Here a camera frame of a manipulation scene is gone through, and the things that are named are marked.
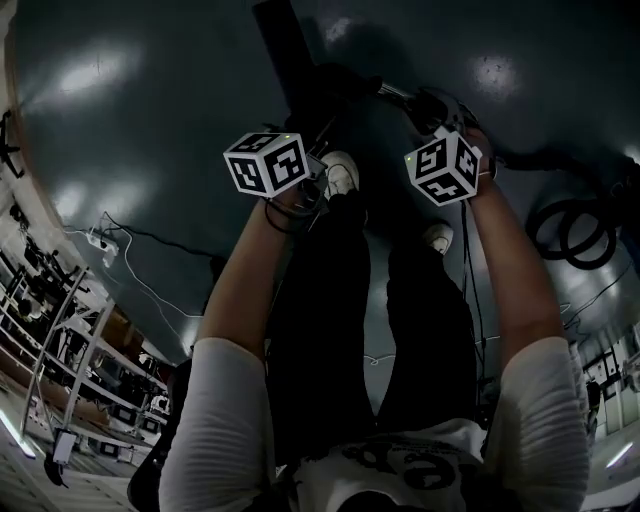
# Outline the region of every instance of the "black cable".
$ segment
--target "black cable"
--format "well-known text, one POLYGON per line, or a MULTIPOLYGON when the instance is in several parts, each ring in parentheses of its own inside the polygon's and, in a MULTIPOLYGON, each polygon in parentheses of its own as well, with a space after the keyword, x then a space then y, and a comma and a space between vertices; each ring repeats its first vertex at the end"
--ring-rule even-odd
MULTIPOLYGON (((153 233, 148 233, 146 231, 141 231, 139 229, 135 229, 127 224, 120 224, 119 222, 116 222, 115 220, 113 220, 113 217, 111 217, 111 215, 109 215, 109 212, 104 212, 105 215, 109 218, 109 220, 111 222, 113 222, 116 226, 118 226, 120 229, 125 229, 127 231, 129 231, 130 233, 135 233, 136 235, 140 235, 140 236, 148 236, 150 238, 153 238, 156 242, 159 242, 163 245, 167 245, 169 247, 176 247, 177 249, 181 249, 184 252, 187 252, 189 254, 193 254, 194 256, 206 256, 208 258, 216 258, 218 257, 217 254, 213 254, 207 251, 203 251, 201 249, 192 249, 189 247, 186 247, 182 244, 179 244, 177 242, 172 242, 170 240, 165 240, 164 238, 159 237, 158 235, 155 235, 153 233)), ((108 231, 115 231, 115 228, 108 228, 104 231, 104 233, 108 232, 108 231)))
POLYGON ((622 279, 624 277, 624 275, 629 271, 629 269, 633 266, 633 262, 630 262, 627 265, 627 268, 625 268, 618 277, 616 277, 616 279, 609 285, 605 286, 602 290, 600 290, 600 292, 593 297, 592 299, 588 300, 585 304, 583 304, 582 306, 580 306, 578 308, 578 310, 573 314, 573 316, 564 324, 564 328, 568 329, 569 327, 572 327, 573 325, 576 324, 572 324, 572 322, 574 321, 574 319, 580 314, 582 313, 585 309, 591 307, 609 288, 611 288, 614 284, 616 284, 618 281, 620 281, 620 279, 622 279))
POLYGON ((297 234, 299 234, 301 232, 305 232, 305 231, 308 231, 310 229, 310 227, 313 225, 313 222, 315 221, 315 219, 318 216, 321 204, 322 204, 321 201, 317 200, 316 203, 314 204, 313 208, 300 208, 300 210, 301 210, 300 212, 295 212, 295 211, 293 211, 293 210, 291 210, 291 209, 279 204, 274 199, 265 199, 264 215, 265 215, 269 225, 273 229, 275 229, 276 231, 279 231, 280 233, 284 233, 286 235, 297 235, 297 234), (301 223, 301 225, 299 225, 298 227, 296 227, 294 229, 281 228, 280 226, 278 226, 277 223, 275 223, 273 221, 273 219, 269 215, 269 208, 273 208, 280 215, 282 215, 283 217, 288 218, 291 221, 301 221, 302 223, 301 223))
POLYGON ((503 155, 506 167, 517 170, 565 170, 584 181, 594 199, 567 199, 558 201, 542 208, 529 216, 526 222, 526 232, 536 249, 544 259, 567 260, 571 265, 581 270, 594 270, 608 263, 615 252, 617 234, 616 227, 621 224, 620 201, 612 198, 602 183, 593 175, 589 168, 562 153, 546 150, 535 155, 503 155), (558 226, 558 241, 560 250, 551 250, 546 244, 538 242, 538 231, 542 225, 556 214, 563 214, 558 226), (594 231, 579 244, 569 247, 569 233, 575 222, 582 215, 589 215, 596 219, 594 231), (594 247, 602 235, 607 235, 607 246, 604 252, 594 260, 580 260, 578 255, 594 247))
MULTIPOLYGON (((464 278, 463 278, 463 288, 465 291, 465 300, 466 300, 466 265, 467 263, 469 264, 469 273, 471 274, 471 285, 473 287, 473 295, 476 301, 476 308, 478 311, 478 321, 480 323, 480 338, 482 340, 482 356, 480 355, 480 351, 478 350, 478 346, 475 343, 475 329, 473 327, 473 318, 471 318, 471 334, 472 337, 471 339, 473 340, 473 345, 475 348, 475 352, 476 355, 478 356, 478 359, 480 360, 480 366, 481 366, 481 371, 480 371, 480 379, 478 379, 480 382, 484 380, 485 378, 485 359, 486 359, 486 339, 484 337, 484 322, 482 320, 482 311, 480 309, 480 300, 478 299, 478 289, 476 286, 476 278, 475 278, 475 272, 473 271, 473 263, 471 261, 471 249, 469 247, 469 229, 467 226, 467 206, 466 204, 463 202, 460 203, 460 215, 461 215, 461 221, 462 221, 462 239, 463 239, 463 254, 464 254, 464 258, 463 258, 463 262, 464 262, 464 278)), ((476 383, 476 393, 477 393, 477 397, 476 397, 476 404, 479 406, 480 405, 480 386, 478 385, 479 382, 476 383)))

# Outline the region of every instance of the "ceiling light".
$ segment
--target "ceiling light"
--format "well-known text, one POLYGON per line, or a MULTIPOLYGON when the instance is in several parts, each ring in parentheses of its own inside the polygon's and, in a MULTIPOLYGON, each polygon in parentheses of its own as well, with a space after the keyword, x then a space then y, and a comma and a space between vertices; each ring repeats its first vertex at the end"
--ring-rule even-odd
POLYGON ((607 467, 610 468, 616 462, 618 462, 624 456, 624 454, 631 449, 632 446, 633 446, 633 443, 629 443, 625 445, 625 447, 622 450, 620 450, 620 452, 613 459, 609 461, 609 464, 607 464, 607 467))
POLYGON ((33 450, 27 444, 27 442, 20 437, 20 434, 18 433, 16 428, 12 425, 12 423, 9 421, 9 418, 7 418, 4 411, 0 411, 0 421, 2 421, 6 429, 9 431, 9 434, 11 434, 11 437, 13 437, 13 439, 18 444, 20 449, 24 452, 24 454, 31 459, 35 459, 36 454, 33 453, 33 450))

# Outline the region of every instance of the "person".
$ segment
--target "person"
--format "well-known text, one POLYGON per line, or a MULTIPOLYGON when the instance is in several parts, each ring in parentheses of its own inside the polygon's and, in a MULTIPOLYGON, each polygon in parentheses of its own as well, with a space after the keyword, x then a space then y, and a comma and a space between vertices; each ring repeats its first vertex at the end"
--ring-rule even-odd
MULTIPOLYGON (((467 138, 489 154, 481 131, 467 138)), ((363 379, 370 264, 360 177, 344 153, 323 160, 329 213, 295 248, 268 358, 290 223, 282 208, 259 202, 211 294, 162 470, 161 510, 579 510, 589 460, 560 309, 489 158, 469 201, 503 366, 484 457, 472 318, 443 268, 452 229, 436 223, 389 257, 397 349, 375 417, 363 379)), ((295 190, 279 197, 284 206, 298 200, 295 190)))

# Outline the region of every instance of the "white t-shirt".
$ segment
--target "white t-shirt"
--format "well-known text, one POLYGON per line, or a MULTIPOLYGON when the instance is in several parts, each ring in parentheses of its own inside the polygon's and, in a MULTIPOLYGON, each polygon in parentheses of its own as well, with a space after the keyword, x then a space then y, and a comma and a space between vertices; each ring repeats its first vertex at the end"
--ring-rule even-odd
MULTIPOLYGON (((469 420, 380 434, 285 471, 292 482, 288 508, 336 512, 350 497, 373 491, 398 505, 466 511, 468 500, 478 505, 479 492, 495 494, 490 484, 478 485, 488 476, 525 512, 577 511, 589 460, 575 389, 567 342, 538 341, 518 353, 502 375, 484 461, 485 432, 469 420)), ((414 399, 409 403, 416 406, 414 399)), ((275 482, 264 366, 230 341, 199 341, 162 470, 161 510, 241 511, 275 482)))

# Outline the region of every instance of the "cable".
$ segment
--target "cable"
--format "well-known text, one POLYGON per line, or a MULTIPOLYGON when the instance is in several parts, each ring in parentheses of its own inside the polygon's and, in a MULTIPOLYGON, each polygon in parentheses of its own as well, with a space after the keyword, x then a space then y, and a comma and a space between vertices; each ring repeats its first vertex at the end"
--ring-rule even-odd
POLYGON ((384 356, 380 356, 380 357, 371 357, 370 355, 365 354, 364 359, 368 359, 370 361, 370 365, 371 366, 378 366, 378 364, 380 364, 380 361, 384 361, 386 359, 395 359, 396 355, 395 354, 387 354, 384 356))
POLYGON ((600 180, 580 162, 554 150, 545 150, 534 155, 503 155, 505 167, 517 170, 565 170, 584 181, 594 199, 566 199, 550 204, 535 212, 527 219, 525 228, 534 246, 546 260, 567 260, 571 265, 581 270, 594 270, 608 263, 615 252, 617 234, 616 227, 621 224, 622 215, 620 203, 628 202, 613 198, 611 191, 607 191, 600 180), (548 245, 538 242, 538 232, 548 219, 556 214, 563 214, 558 226, 558 241, 560 250, 551 250, 548 245), (589 215, 596 219, 594 231, 582 242, 569 247, 571 228, 582 215, 589 215), (594 247, 602 235, 607 236, 607 246, 597 258, 589 261, 580 260, 578 255, 594 247))
MULTIPOLYGON (((141 231, 139 229, 132 228, 131 226, 128 226, 126 224, 120 224, 119 222, 116 222, 115 220, 113 220, 113 217, 111 217, 111 215, 109 215, 109 212, 105 211, 103 215, 106 215, 111 222, 113 222, 116 226, 118 226, 118 228, 120 228, 122 230, 128 230, 130 233, 135 233, 136 235, 148 236, 150 238, 153 238, 156 242, 159 242, 159 243, 161 243, 163 245, 167 245, 169 247, 176 247, 176 248, 181 249, 181 250, 183 250, 183 251, 185 251, 185 252, 187 252, 189 254, 193 254, 194 256, 207 256, 209 258, 216 258, 218 256, 217 254, 213 254, 213 253, 210 253, 210 252, 207 252, 207 251, 203 251, 201 249, 191 249, 191 248, 186 247, 186 246, 184 246, 182 244, 179 244, 177 242, 172 242, 170 240, 165 240, 164 238, 161 238, 158 235, 155 235, 153 233, 148 233, 147 231, 141 231)), ((105 230, 103 232, 103 234, 106 233, 107 231, 114 231, 114 230, 115 230, 115 228, 107 229, 107 230, 105 230)))
POLYGON ((321 201, 322 197, 323 196, 320 196, 315 201, 315 203, 314 203, 312 208, 306 208, 306 207, 303 207, 303 206, 296 205, 296 207, 300 211, 295 211, 292 208, 288 208, 285 205, 279 203, 275 199, 265 199, 264 215, 265 215, 269 225, 273 229, 275 229, 276 231, 279 231, 280 233, 284 233, 286 235, 297 235, 297 234, 299 234, 301 232, 309 231, 311 229, 311 226, 313 226, 313 224, 315 223, 316 219, 318 218, 318 215, 320 214, 320 208, 321 208, 321 205, 322 205, 322 201, 321 201), (269 208, 273 208, 280 215, 288 218, 289 220, 302 221, 302 224, 300 226, 298 226, 297 228, 295 228, 295 229, 290 229, 290 230, 289 229, 283 229, 273 221, 273 219, 269 215, 269 208))
MULTIPOLYGON (((65 228, 73 228, 73 226, 64 226, 65 228)), ((86 229, 73 229, 72 231, 67 231, 65 229, 62 230, 63 233, 66 233, 67 235, 74 235, 76 233, 86 233, 87 230, 86 229)))
POLYGON ((133 236, 131 235, 131 233, 129 233, 129 231, 127 231, 125 228, 121 228, 122 231, 124 233, 126 233, 126 235, 129 237, 129 243, 127 244, 127 247, 124 250, 124 262, 127 265, 127 268, 129 269, 129 272, 131 272, 131 275, 133 276, 133 278, 138 281, 142 286, 144 286, 147 290, 149 290, 158 300, 164 302, 165 304, 171 306, 173 309, 175 309, 176 311, 178 311, 179 313, 181 313, 185 318, 202 318, 202 315, 190 315, 188 313, 185 313, 184 311, 182 311, 182 309, 180 309, 178 306, 176 306, 175 304, 172 304, 171 302, 169 302, 168 300, 163 299, 162 297, 160 297, 160 295, 158 295, 155 290, 153 288, 151 288, 148 284, 146 284, 144 281, 142 281, 137 275, 136 273, 133 271, 133 269, 131 268, 131 265, 129 263, 129 248, 131 247, 131 243, 133 242, 133 236))
MULTIPOLYGON (((462 222, 462 238, 463 238, 463 252, 464 252, 464 259, 463 259, 463 264, 464 264, 464 279, 463 279, 463 288, 464 288, 464 292, 465 292, 465 300, 466 300, 466 266, 467 263, 469 265, 469 273, 471 274, 471 285, 473 287, 473 295, 475 297, 475 301, 476 301, 476 309, 478 312, 478 321, 480 323, 480 339, 481 339, 481 343, 482 343, 482 355, 480 355, 480 351, 478 350, 478 346, 475 343, 475 329, 473 327, 473 319, 471 319, 471 335, 472 335, 472 339, 474 340, 474 348, 476 351, 476 355, 478 356, 478 359, 480 360, 480 366, 481 366, 481 377, 480 380, 484 380, 485 378, 485 358, 486 358, 486 339, 484 337, 484 322, 482 319, 482 310, 480 308, 480 300, 478 298, 478 289, 476 286, 476 278, 475 278, 475 272, 473 270, 473 263, 471 261, 471 249, 469 247, 469 229, 468 229, 468 225, 467 225, 467 206, 466 204, 463 202, 460 203, 460 215, 461 215, 461 222, 462 222)), ((480 388, 478 387, 478 403, 480 402, 480 388)))
MULTIPOLYGON (((117 285, 125 286, 125 285, 123 285, 121 282, 116 281, 113 277, 111 277, 111 276, 109 275, 109 273, 108 273, 108 272, 106 272, 106 271, 105 271, 105 272, 104 272, 104 274, 105 274, 109 279, 111 279, 114 283, 116 283, 117 285)), ((144 293, 147 297, 149 297, 149 298, 153 301, 153 303, 154 303, 154 304, 156 305, 156 307, 158 308, 158 311, 160 312, 160 316, 161 316, 161 317, 162 317, 162 319, 164 320, 164 323, 166 323, 166 324, 167 324, 167 326, 169 327, 169 329, 171 329, 171 332, 173 332, 173 334, 175 334, 175 335, 178 337, 178 339, 182 339, 182 338, 181 338, 181 336, 180 336, 180 335, 176 332, 176 330, 173 328, 173 325, 171 325, 171 322, 169 322, 169 320, 167 319, 167 317, 166 317, 166 316, 164 316, 164 311, 162 311, 162 306, 160 306, 160 304, 158 303, 158 301, 157 301, 156 299, 154 299, 153 295, 151 295, 151 294, 147 293, 144 289, 139 288, 138 290, 139 290, 139 291, 141 291, 142 293, 144 293)))
POLYGON ((624 275, 629 271, 629 269, 633 266, 633 262, 629 262, 629 264, 627 265, 627 268, 625 268, 620 275, 608 286, 605 286, 595 297, 593 297, 592 299, 590 299, 589 301, 587 301, 585 304, 583 304, 582 306, 580 306, 578 308, 578 310, 573 314, 573 316, 564 324, 564 328, 568 329, 569 327, 572 327, 573 325, 576 324, 572 324, 572 322, 574 321, 574 319, 580 314, 582 313, 585 309, 587 309, 588 307, 591 307, 609 288, 611 288, 614 284, 616 284, 618 281, 620 281, 620 279, 622 279, 624 277, 624 275))

